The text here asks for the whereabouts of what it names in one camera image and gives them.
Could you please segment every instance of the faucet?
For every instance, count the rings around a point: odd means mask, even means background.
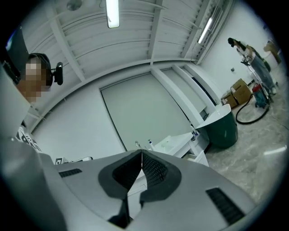
[[[142,149],[140,143],[139,143],[137,140],[135,141],[135,145],[136,145],[137,147],[139,147],[140,149]]]

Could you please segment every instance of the white ceiling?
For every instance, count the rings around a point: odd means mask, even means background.
[[[64,81],[34,104],[44,116],[69,93],[112,71],[162,60],[197,60],[197,40],[214,6],[224,0],[119,0],[120,26],[107,26],[105,0],[83,0],[68,11],[68,0],[48,1],[22,23],[29,53],[45,53]],[[37,124],[40,118],[26,122]]]

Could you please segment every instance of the coiled hose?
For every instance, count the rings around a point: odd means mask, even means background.
[[[239,112],[240,112],[245,106],[247,106],[247,104],[250,102],[252,96],[253,96],[253,94],[250,95],[250,98],[249,98],[248,102],[247,102],[244,106],[242,106],[242,107],[238,110],[238,112],[236,113],[236,121],[237,121],[239,124],[242,124],[242,125],[250,125],[250,124],[253,124],[253,123],[257,122],[258,120],[262,119],[262,118],[267,114],[267,112],[269,111],[269,106],[267,106],[267,108],[266,108],[266,110],[264,111],[264,113],[263,113],[260,117],[258,117],[257,119],[252,120],[252,121],[249,121],[249,122],[241,122],[241,121],[239,121],[239,120],[238,120],[238,114],[239,114]]]

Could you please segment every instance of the marble floor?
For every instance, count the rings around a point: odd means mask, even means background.
[[[228,149],[211,147],[206,154],[209,166],[241,187],[260,203],[282,179],[287,165],[288,77],[283,66],[271,74],[278,81],[277,94],[269,112],[251,125],[238,124],[238,141]],[[232,110],[236,114],[240,107]],[[240,121],[251,121],[263,113],[255,108],[255,99],[239,113]]]

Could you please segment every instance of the black headphones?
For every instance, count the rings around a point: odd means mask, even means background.
[[[42,62],[45,63],[47,68],[50,70],[51,77],[54,76],[54,82],[56,82],[58,85],[63,84],[63,63],[62,62],[57,63],[55,69],[51,69],[50,61],[49,61],[47,55],[41,54],[41,53],[32,53],[32,54],[29,54],[28,58],[30,59],[33,57],[37,57]]]

